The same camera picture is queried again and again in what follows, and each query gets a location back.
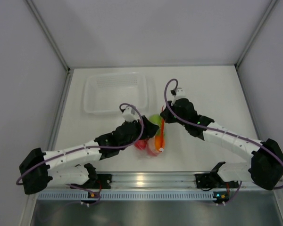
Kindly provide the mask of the red fake apple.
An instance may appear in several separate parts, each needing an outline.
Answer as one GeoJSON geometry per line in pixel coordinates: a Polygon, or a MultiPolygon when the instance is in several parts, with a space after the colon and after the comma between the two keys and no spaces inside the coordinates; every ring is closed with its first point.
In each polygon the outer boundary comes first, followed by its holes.
{"type": "Polygon", "coordinates": [[[139,140],[137,141],[134,146],[138,149],[138,150],[144,150],[146,149],[148,143],[148,139],[144,139],[144,140],[139,140]]]}

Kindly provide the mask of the green fake apple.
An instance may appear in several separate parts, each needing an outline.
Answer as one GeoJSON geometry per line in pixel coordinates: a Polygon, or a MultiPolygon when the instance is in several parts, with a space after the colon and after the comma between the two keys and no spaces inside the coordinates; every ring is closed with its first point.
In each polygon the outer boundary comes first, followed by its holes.
{"type": "Polygon", "coordinates": [[[153,114],[149,117],[149,121],[155,125],[158,125],[159,128],[162,127],[163,118],[159,114],[153,114]]]}

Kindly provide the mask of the clear zip top bag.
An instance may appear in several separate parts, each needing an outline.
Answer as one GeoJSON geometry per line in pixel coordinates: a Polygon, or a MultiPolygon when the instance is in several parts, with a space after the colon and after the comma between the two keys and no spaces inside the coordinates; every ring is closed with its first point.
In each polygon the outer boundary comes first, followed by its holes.
{"type": "Polygon", "coordinates": [[[147,157],[157,157],[163,153],[165,149],[165,122],[160,114],[153,114],[149,117],[149,121],[158,125],[159,129],[152,138],[139,140],[134,144],[134,147],[147,157]]]}

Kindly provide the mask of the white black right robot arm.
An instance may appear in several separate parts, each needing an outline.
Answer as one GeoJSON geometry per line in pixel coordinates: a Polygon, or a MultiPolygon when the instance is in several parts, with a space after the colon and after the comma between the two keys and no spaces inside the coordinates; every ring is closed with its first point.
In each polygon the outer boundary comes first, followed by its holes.
{"type": "Polygon", "coordinates": [[[216,163],[206,174],[213,187],[231,182],[252,182],[268,191],[283,188],[283,153],[276,141],[240,136],[213,119],[198,114],[186,98],[166,101],[160,115],[165,123],[178,123],[190,136],[215,144],[242,158],[241,162],[222,160],[216,163]]]}

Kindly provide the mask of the orange fake orange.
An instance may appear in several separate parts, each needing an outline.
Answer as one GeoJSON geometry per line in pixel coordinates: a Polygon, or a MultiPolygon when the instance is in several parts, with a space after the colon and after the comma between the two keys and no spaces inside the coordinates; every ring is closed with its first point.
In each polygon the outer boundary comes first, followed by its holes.
{"type": "Polygon", "coordinates": [[[161,136],[155,136],[154,137],[154,146],[157,150],[160,148],[165,148],[165,139],[161,136]]]}

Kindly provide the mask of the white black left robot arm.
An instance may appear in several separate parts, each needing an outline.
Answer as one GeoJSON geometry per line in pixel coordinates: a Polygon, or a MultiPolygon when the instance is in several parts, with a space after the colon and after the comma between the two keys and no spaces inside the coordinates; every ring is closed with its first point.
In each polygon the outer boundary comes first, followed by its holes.
{"type": "Polygon", "coordinates": [[[25,194],[63,185],[85,191],[99,188],[100,179],[92,163],[117,156],[137,141],[154,137],[158,129],[143,116],[125,121],[114,131],[82,145],[56,151],[35,148],[20,164],[16,185],[23,186],[25,194]]]}

